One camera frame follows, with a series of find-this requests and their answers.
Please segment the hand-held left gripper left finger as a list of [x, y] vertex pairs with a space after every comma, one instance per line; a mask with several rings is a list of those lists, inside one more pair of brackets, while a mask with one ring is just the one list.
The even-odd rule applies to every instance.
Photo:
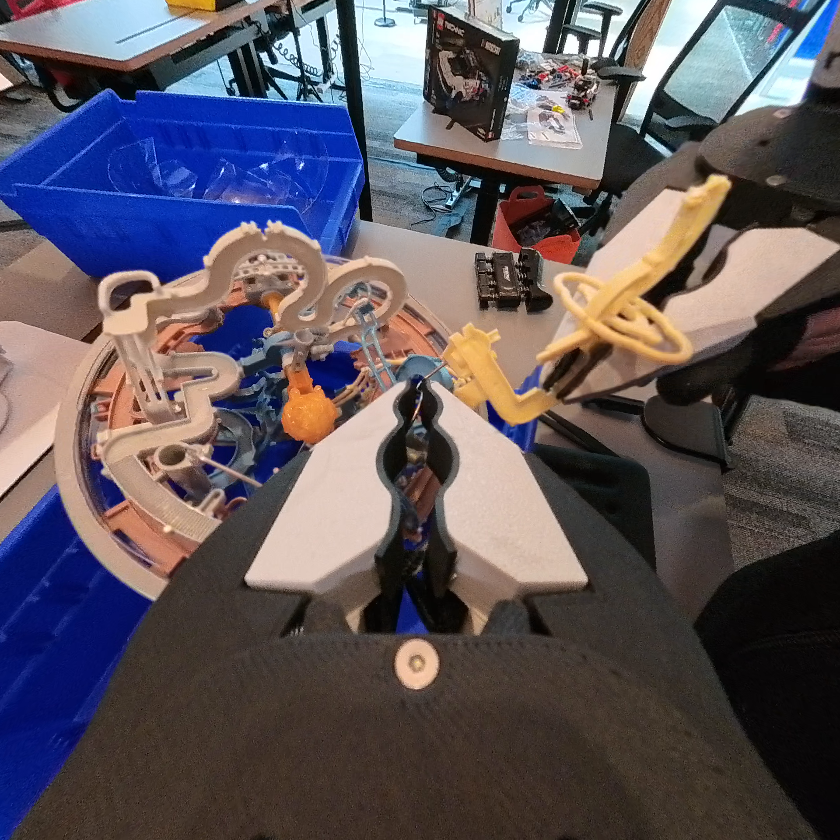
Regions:
[[314, 445], [245, 573], [248, 587], [323, 599], [359, 631], [382, 591], [375, 555], [400, 519], [385, 446], [416, 400], [413, 384], [400, 383]]

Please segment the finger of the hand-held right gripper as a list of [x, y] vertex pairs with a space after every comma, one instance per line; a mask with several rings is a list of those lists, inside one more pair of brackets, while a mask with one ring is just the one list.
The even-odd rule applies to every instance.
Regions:
[[644, 295], [695, 247], [716, 216], [716, 176], [664, 190], [595, 256], [590, 274], [565, 272], [553, 288], [566, 310], [552, 354], [606, 344], [630, 354], [693, 354], [684, 333]]
[[838, 244], [805, 227], [714, 226], [688, 247], [667, 234], [634, 261], [618, 242], [590, 274], [554, 280], [565, 309], [542, 352], [542, 388], [565, 403], [641, 385], [712, 361], [765, 323], [832, 295], [814, 274]]

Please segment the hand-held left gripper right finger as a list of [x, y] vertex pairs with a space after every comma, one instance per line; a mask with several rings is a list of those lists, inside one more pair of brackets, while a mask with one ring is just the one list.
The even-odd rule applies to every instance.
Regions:
[[465, 605], [465, 630], [481, 632], [500, 602], [582, 591], [587, 573], [520, 448], [435, 382], [422, 418], [440, 483], [427, 579]]

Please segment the yellow plastic track piece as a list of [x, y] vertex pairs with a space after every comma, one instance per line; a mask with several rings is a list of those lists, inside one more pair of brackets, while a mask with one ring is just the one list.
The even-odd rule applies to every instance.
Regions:
[[692, 250], [731, 187], [725, 175], [710, 175], [692, 186], [656, 247], [611, 279], [580, 272], [553, 279], [555, 294], [576, 327], [537, 354], [537, 363], [550, 367], [541, 387], [515, 393], [491, 348], [500, 338], [498, 331], [484, 332], [469, 323], [451, 335], [443, 357], [456, 377], [455, 396], [470, 408], [489, 402], [507, 424], [520, 425], [560, 403], [615, 349], [661, 366], [688, 362], [694, 354], [691, 342], [644, 294]]

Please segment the plastic marble maze toy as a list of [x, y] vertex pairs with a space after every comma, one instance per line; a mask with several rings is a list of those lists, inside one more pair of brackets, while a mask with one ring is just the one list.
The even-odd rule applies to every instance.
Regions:
[[279, 222], [235, 227], [170, 283], [111, 274], [98, 305], [56, 421], [56, 483], [85, 546], [151, 602], [264, 474], [448, 335], [392, 262], [326, 255]]

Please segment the blue tagged storage bin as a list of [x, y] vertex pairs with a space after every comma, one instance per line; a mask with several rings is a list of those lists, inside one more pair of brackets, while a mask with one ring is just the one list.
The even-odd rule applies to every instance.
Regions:
[[[231, 293], [203, 322], [162, 322], [153, 343], [159, 355], [216, 354], [241, 369], [237, 390], [211, 392], [209, 437], [191, 441], [176, 426], [167, 437], [153, 435], [140, 410], [125, 364], [114, 341], [103, 336], [74, 372], [59, 419], [56, 486], [2, 541], [2, 771], [8, 789], [27, 778], [57, 772], [76, 745], [102, 697], [131, 633], [177, 570], [224, 521], [270, 479], [270, 470], [295, 464], [309, 444], [280, 428], [288, 386], [280, 371], [280, 346], [257, 339], [268, 316]], [[429, 432], [426, 414], [434, 407], [432, 383], [453, 389], [443, 360], [418, 350], [434, 333], [432, 316], [409, 298], [394, 316], [391, 333], [377, 339], [365, 334], [356, 343], [336, 343], [326, 361], [307, 362], [312, 389], [325, 388], [339, 412], [336, 428], [349, 422], [377, 398], [382, 389], [360, 361], [360, 347], [402, 331], [414, 350], [398, 350], [387, 364], [392, 385], [410, 382], [401, 421], [406, 432], [396, 438], [401, 470], [395, 481], [404, 526], [401, 600], [374, 599], [363, 612], [350, 614], [351, 625], [364, 632], [436, 633], [460, 629], [466, 607], [452, 592], [436, 597], [420, 572], [430, 530], [441, 512], [430, 512], [420, 489], [437, 491], [439, 482], [427, 467]], [[118, 458], [119, 482], [102, 461], [102, 446], [129, 429], [133, 460]]]

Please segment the person's right hand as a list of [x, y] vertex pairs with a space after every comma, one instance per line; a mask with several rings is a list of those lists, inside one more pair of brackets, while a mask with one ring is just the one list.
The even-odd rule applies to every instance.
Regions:
[[839, 307], [836, 307], [806, 317], [803, 335], [785, 362], [790, 368], [799, 368], [838, 352]]

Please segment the grey wood-edged table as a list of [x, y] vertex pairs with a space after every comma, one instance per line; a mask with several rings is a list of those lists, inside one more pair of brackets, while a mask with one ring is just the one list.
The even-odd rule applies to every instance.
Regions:
[[424, 103], [394, 134], [398, 150], [414, 153], [418, 163], [447, 167], [479, 179], [470, 243], [487, 246], [494, 228], [500, 189], [537, 184], [567, 185], [587, 194], [600, 185], [613, 124], [618, 86], [604, 82], [592, 116], [575, 118], [579, 150], [553, 149], [527, 140], [485, 142]]

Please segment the black perforated wrist pad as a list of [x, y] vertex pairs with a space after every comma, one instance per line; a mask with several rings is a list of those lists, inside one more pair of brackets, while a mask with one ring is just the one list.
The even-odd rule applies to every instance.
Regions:
[[657, 570], [653, 501], [644, 467], [629, 458], [549, 444], [535, 444], [532, 452]]

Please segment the black mesh office chair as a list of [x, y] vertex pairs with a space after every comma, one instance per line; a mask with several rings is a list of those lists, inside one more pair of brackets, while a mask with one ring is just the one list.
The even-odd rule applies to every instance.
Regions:
[[784, 56], [824, 1], [720, 1], [656, 87], [640, 127], [667, 151], [726, 122]]

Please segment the red bag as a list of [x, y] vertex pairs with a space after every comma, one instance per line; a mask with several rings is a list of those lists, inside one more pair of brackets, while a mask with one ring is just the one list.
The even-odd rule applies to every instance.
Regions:
[[534, 249], [546, 260], [571, 264], [581, 245], [579, 223], [542, 186], [517, 186], [498, 205], [491, 245], [515, 254]]

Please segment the black tool bit holder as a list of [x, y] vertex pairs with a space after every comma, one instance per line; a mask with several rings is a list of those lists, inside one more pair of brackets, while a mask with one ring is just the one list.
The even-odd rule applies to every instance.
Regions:
[[474, 266], [480, 310], [516, 311], [524, 306], [527, 313], [538, 313], [552, 307], [552, 295], [541, 287], [543, 258], [537, 250], [523, 248], [516, 255], [479, 251]]

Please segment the pile of building set parts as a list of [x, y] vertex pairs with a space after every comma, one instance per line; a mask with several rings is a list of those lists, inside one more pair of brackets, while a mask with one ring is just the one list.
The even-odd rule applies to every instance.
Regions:
[[587, 56], [520, 50], [500, 138], [579, 150], [576, 119], [592, 120], [600, 80]]

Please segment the plywood panel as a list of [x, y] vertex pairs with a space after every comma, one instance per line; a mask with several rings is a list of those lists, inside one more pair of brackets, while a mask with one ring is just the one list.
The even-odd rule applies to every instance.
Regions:
[[619, 111], [618, 122], [636, 128], [642, 121], [654, 91], [674, 50], [659, 44], [672, 1], [642, 2], [635, 13], [635, 26], [626, 39], [623, 65], [643, 72], [645, 80], [631, 83]]

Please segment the black building set box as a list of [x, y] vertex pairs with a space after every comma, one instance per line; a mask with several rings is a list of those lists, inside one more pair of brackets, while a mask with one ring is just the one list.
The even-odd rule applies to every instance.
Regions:
[[501, 137], [520, 40], [456, 7], [427, 11], [423, 98], [479, 140]]

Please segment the white document stand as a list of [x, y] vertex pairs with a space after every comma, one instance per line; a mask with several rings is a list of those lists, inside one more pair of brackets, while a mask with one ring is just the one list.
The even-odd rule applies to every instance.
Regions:
[[88, 346], [16, 322], [1, 323], [1, 494], [53, 444], [60, 402]]

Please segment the clear plastic dome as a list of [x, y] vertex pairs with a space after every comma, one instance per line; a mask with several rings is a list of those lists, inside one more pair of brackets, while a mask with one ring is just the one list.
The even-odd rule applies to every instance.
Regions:
[[290, 206], [302, 216], [319, 199], [328, 174], [324, 142], [298, 130], [285, 132], [277, 151], [264, 162], [237, 164], [230, 155], [211, 153], [204, 175], [165, 155], [151, 137], [125, 144], [108, 158], [108, 178], [118, 193]]

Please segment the wood-edged desk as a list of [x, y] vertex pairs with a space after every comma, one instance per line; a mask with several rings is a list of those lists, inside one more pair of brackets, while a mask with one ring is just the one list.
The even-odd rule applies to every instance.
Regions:
[[207, 11], [183, 2], [86, 1], [3, 23], [1, 42], [3, 52], [123, 98], [139, 89], [163, 91], [227, 59], [235, 94], [264, 98], [256, 42], [270, 34], [269, 12], [289, 13], [296, 29], [332, 11], [339, 15], [339, 34], [353, 34], [354, 25], [346, 24], [352, 2], [234, 2]]

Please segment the black vertical post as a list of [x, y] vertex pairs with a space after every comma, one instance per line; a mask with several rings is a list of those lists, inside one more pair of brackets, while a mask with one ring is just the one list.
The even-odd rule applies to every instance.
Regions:
[[371, 178], [364, 124], [361, 60], [354, 1], [336, 1], [335, 7], [338, 19], [346, 107], [350, 114], [364, 169], [364, 186], [360, 194], [359, 215], [361, 220], [372, 222]]

